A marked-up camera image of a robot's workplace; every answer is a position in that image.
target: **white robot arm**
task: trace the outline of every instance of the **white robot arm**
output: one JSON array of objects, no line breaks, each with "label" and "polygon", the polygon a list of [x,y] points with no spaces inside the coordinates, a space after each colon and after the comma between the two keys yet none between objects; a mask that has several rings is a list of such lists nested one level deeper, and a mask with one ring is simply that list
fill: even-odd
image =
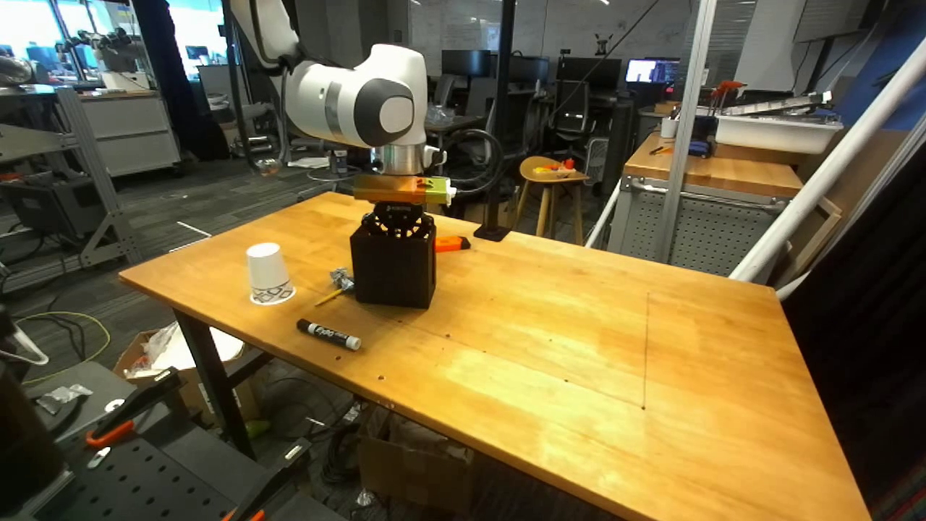
[{"label": "white robot arm", "polygon": [[231,13],[299,129],[383,147],[386,174],[422,174],[428,84],[419,51],[377,44],[354,68],[324,67],[302,57],[282,0],[231,0]]}]

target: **floor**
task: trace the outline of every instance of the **floor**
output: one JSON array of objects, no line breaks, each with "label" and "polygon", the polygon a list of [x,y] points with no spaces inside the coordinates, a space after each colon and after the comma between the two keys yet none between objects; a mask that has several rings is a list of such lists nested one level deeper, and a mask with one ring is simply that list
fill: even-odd
[{"label": "floor", "polygon": [[[136,230],[143,258],[156,258],[207,235],[234,229],[260,215],[293,206],[303,197],[331,190],[335,184],[324,171],[275,171],[254,174],[243,162],[199,162],[185,164],[183,174],[143,174],[117,180],[118,206]],[[603,197],[594,184],[584,187],[584,229],[597,220]],[[516,229],[532,230],[536,197],[531,199]],[[560,238],[573,239],[571,215]],[[3,296],[8,311],[33,335],[33,342],[49,353],[46,368],[27,374],[30,381],[75,364],[78,358],[95,358],[114,368],[128,345],[139,332],[160,329],[175,322],[170,309],[128,288],[118,281],[126,262],[84,270],[49,284]],[[267,421],[254,437],[257,461],[273,463],[303,435],[308,416],[332,421],[354,401],[347,390],[338,390],[309,374],[273,361],[254,375],[260,410]],[[331,503],[345,517],[434,517],[434,513],[408,503],[374,501],[360,507],[357,481],[357,443],[345,445],[347,427],[332,427],[317,439],[318,458],[303,476],[303,490]],[[487,461],[477,476],[473,510],[463,517],[610,517],[597,507],[587,507],[560,490],[549,490],[497,461]]]}]

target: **laboratory room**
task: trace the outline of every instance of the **laboratory room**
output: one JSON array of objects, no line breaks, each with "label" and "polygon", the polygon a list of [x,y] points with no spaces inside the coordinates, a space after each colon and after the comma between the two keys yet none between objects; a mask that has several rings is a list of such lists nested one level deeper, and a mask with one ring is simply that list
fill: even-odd
[{"label": "laboratory room", "polygon": [[924,521],[924,0],[0,0],[0,517]]}]

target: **box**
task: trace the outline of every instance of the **box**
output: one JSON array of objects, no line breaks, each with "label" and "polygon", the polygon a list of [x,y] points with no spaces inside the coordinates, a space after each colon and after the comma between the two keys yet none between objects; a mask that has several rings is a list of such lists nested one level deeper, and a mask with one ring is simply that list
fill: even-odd
[{"label": "box", "polygon": [[360,443],[360,475],[367,491],[442,513],[437,517],[467,517],[477,471],[477,450],[386,408],[367,410]]},{"label": "box", "polygon": [[823,152],[839,129],[839,122],[717,115],[716,141],[791,152]]},{"label": "box", "polygon": [[[149,364],[149,353],[144,353],[144,342],[154,338],[156,329],[144,329],[139,332],[117,358],[117,374],[133,385],[149,385],[154,375]],[[199,374],[198,368],[176,368],[179,371],[179,398],[183,404],[204,421],[204,424],[215,424],[215,410],[208,404],[208,397],[207,397],[207,387],[199,381]],[[234,401],[240,408],[240,416],[250,421],[250,420],[260,420],[260,404],[257,404],[257,390],[253,385],[253,378],[240,381],[234,387]]]}]

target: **black container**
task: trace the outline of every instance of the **black container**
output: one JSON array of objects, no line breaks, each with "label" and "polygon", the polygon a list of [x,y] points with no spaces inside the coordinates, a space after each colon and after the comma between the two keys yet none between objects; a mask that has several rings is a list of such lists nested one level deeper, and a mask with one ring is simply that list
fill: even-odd
[{"label": "black container", "polygon": [[351,235],[354,296],[366,304],[432,306],[434,220],[418,206],[377,206]]},{"label": "black container", "polygon": [[5,361],[0,361],[0,420],[0,514],[13,514],[62,475],[65,458]]}]

